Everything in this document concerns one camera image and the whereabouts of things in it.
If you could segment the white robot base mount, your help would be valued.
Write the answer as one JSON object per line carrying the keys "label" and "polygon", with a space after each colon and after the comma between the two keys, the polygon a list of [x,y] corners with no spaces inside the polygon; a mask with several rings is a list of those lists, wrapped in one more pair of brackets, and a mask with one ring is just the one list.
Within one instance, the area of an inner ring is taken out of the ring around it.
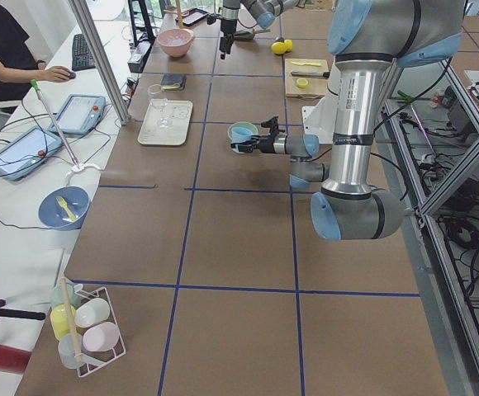
{"label": "white robot base mount", "polygon": [[315,106],[302,107],[304,132],[318,137],[321,144],[332,144],[339,99],[340,71],[332,64],[327,92]]}

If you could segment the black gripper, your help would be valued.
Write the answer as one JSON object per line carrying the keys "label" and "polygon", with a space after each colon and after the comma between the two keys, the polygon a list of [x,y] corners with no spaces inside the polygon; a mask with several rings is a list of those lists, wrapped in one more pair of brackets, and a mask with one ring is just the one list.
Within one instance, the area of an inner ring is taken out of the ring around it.
{"label": "black gripper", "polygon": [[285,154],[286,134],[278,124],[278,117],[274,116],[264,121],[261,126],[268,129],[267,134],[251,135],[245,142],[232,142],[231,149],[235,153],[252,153],[258,150],[261,153]]}
{"label": "black gripper", "polygon": [[225,53],[230,55],[232,45],[234,44],[234,33],[236,32],[237,21],[238,21],[238,12],[222,12],[211,13],[207,17],[207,24],[211,25],[217,20],[221,22],[221,33],[222,37],[220,38],[219,51],[220,59],[225,59]]}

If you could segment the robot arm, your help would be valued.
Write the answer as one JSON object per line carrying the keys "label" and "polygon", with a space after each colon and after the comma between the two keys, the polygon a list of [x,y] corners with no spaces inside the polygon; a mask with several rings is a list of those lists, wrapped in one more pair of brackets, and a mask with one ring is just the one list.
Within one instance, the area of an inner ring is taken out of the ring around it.
{"label": "robot arm", "polygon": [[410,68],[452,57],[464,7],[462,1],[342,1],[328,36],[340,73],[330,163],[312,162],[319,150],[316,136],[284,134],[276,119],[264,122],[266,135],[232,135],[231,148],[285,153],[295,161],[292,185],[320,183],[311,197],[311,219],[321,238],[391,235],[401,225],[403,207],[392,193],[367,182],[383,75],[392,65]]}
{"label": "robot arm", "polygon": [[232,45],[235,42],[235,34],[239,22],[240,8],[244,7],[262,28],[268,29],[276,17],[298,5],[298,0],[225,0],[218,13],[212,13],[207,20],[211,25],[216,21],[221,23],[220,57],[225,59],[230,54]]}

